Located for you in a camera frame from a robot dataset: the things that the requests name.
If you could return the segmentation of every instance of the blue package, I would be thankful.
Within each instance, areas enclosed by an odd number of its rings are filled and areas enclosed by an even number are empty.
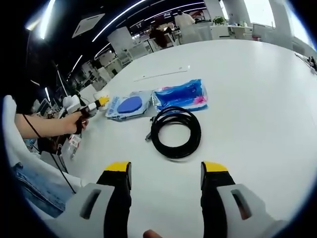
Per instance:
[[[119,106],[124,103],[129,98],[133,97],[140,97],[142,100],[142,105],[140,107],[137,107],[136,110],[132,112],[125,112],[125,113],[119,113],[118,108]],[[106,118],[116,120],[116,121],[123,121],[130,118],[140,117],[142,116],[149,106],[151,105],[151,97],[152,97],[152,91],[139,91],[139,92],[132,92],[128,97],[118,97],[115,96],[109,103],[107,112],[106,112]]]
[[[199,111],[207,108],[207,92],[201,79],[193,79],[188,83],[164,87],[155,90],[152,95],[152,102],[159,112],[170,106],[177,106],[189,111]]]

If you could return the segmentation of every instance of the white table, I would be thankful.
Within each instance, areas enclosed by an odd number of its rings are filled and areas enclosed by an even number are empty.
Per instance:
[[[180,72],[144,80],[175,68]],[[67,167],[96,182],[114,161],[132,162],[129,234],[153,229],[163,237],[203,236],[200,163],[228,167],[265,203],[276,219],[290,220],[309,195],[317,171],[317,78],[294,52],[243,40],[218,40],[162,50],[123,69],[107,86],[112,95],[179,85],[201,78],[209,108],[195,112],[201,127],[198,150],[173,163],[145,142],[149,118],[126,122],[90,120]],[[187,140],[182,126],[164,128],[168,145]]]

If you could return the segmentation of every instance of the window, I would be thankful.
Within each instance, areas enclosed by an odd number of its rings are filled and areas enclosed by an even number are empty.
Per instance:
[[[268,0],[244,0],[250,21],[275,27],[274,16]]]
[[[290,8],[288,8],[287,10],[288,10],[290,27],[291,27],[293,36],[295,36],[296,38],[305,42],[307,45],[314,47],[311,39],[309,38],[309,35],[308,35],[305,27],[301,23],[300,19],[297,17],[297,15]]]
[[[229,20],[227,10],[226,10],[226,8],[224,7],[224,4],[223,4],[223,0],[220,0],[219,4],[220,4],[221,10],[222,10],[224,19]]]

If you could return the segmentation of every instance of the ceiling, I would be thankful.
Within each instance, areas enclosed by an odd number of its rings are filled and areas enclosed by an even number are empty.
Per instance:
[[[31,77],[37,78],[38,81],[43,81],[43,78],[45,78],[46,81],[49,80],[51,74],[49,76],[46,75],[46,77],[44,77],[44,74],[53,70],[47,69],[49,65],[51,65],[51,60],[53,60],[58,64],[62,74],[67,76],[81,55],[83,56],[78,66],[83,62],[91,60],[94,55],[108,43],[108,34],[116,28],[127,26],[130,29],[135,23],[165,10],[186,4],[203,2],[202,0],[146,0],[119,18],[92,42],[94,37],[105,25],[138,1],[139,0],[55,0],[45,40],[39,39],[35,31],[33,31],[31,35],[27,34],[27,38],[29,38],[29,75],[31,74]],[[46,9],[48,1],[38,0],[35,2],[34,6],[32,6],[32,14],[29,14],[28,18],[32,17],[32,15],[34,16],[40,8]],[[204,4],[200,3],[183,7],[182,9],[189,10],[203,6]],[[72,38],[78,23],[82,19],[101,13],[104,13],[104,16],[93,29]],[[144,26],[149,26],[150,23],[151,21],[148,20]],[[131,28],[130,31],[136,33],[138,29],[134,27]]]

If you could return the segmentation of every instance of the blue sponge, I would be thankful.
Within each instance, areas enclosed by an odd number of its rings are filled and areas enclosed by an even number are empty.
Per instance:
[[[138,96],[124,100],[117,108],[118,113],[132,113],[142,107],[142,99]]]

